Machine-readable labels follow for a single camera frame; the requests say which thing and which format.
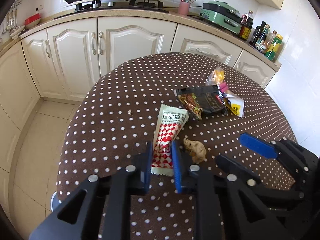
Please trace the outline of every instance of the red and white packet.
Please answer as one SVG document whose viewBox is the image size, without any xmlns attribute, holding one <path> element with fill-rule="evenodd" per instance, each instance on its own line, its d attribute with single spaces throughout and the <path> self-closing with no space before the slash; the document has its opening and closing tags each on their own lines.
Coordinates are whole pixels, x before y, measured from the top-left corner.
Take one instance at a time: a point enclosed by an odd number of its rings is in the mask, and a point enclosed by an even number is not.
<svg viewBox="0 0 320 240">
<path fill-rule="evenodd" d="M 173 176 L 171 142 L 175 140 L 188 118 L 189 114 L 186 109 L 161 105 L 156 133 L 153 137 L 152 174 Z"/>
</svg>

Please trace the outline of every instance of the beige floor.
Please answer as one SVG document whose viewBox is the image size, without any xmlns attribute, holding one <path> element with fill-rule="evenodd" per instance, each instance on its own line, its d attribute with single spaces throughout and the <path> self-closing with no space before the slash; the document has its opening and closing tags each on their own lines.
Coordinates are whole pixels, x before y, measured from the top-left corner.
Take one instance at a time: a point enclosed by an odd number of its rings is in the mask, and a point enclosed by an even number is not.
<svg viewBox="0 0 320 240">
<path fill-rule="evenodd" d="M 13 206 L 16 229 L 26 240 L 51 213 L 60 151 L 77 109 L 75 105 L 44 101 L 23 142 L 14 177 Z"/>
</svg>

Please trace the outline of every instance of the ginger root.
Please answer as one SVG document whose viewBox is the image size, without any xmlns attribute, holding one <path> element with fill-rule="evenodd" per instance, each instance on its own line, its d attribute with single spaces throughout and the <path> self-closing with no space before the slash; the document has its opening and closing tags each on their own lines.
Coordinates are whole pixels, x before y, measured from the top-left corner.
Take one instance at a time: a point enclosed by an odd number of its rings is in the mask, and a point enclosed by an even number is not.
<svg viewBox="0 0 320 240">
<path fill-rule="evenodd" d="M 185 148 L 190 151 L 190 156 L 194 163 L 200 163 L 205 159 L 207 150 L 201 142 L 183 139 L 183 144 Z"/>
</svg>

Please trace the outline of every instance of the brown tablecloth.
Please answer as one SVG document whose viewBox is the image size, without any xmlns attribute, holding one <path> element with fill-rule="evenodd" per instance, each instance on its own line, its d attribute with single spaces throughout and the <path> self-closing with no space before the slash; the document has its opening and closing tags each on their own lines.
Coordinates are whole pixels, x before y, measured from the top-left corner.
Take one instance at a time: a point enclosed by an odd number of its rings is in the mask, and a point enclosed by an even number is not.
<svg viewBox="0 0 320 240">
<path fill-rule="evenodd" d="M 225 70 L 230 90 L 244 99 L 244 117 L 218 114 L 201 121 L 191 117 L 177 139 L 203 142 L 207 155 L 200 166 L 214 174 L 225 176 L 214 159 L 221 153 L 255 171 L 267 187 L 289 189 L 294 180 L 276 160 L 266 160 L 238 141 L 243 132 L 266 141 L 283 136 L 296 141 L 265 90 L 213 59 L 165 53 L 123 63 L 87 94 L 66 133 L 57 177 L 59 199 L 64 200 L 90 174 L 104 177 L 130 164 L 131 156 L 143 152 L 145 142 L 153 140 L 161 104 L 181 107 L 172 90 L 203 86 L 217 66 Z M 132 197 L 131 239 L 192 238 L 192 196 L 176 194 L 173 182 L 172 177 L 151 175 L 148 195 Z"/>
</svg>

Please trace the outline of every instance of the black snack package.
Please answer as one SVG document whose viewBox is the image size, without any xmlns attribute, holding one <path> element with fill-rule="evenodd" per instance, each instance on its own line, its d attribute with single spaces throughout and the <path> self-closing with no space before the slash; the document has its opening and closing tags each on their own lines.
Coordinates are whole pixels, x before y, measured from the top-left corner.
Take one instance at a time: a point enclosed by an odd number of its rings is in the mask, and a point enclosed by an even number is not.
<svg viewBox="0 0 320 240">
<path fill-rule="evenodd" d="M 217 85 L 176 89 L 174 95 L 196 119 L 202 114 L 228 114 L 223 95 Z"/>
</svg>

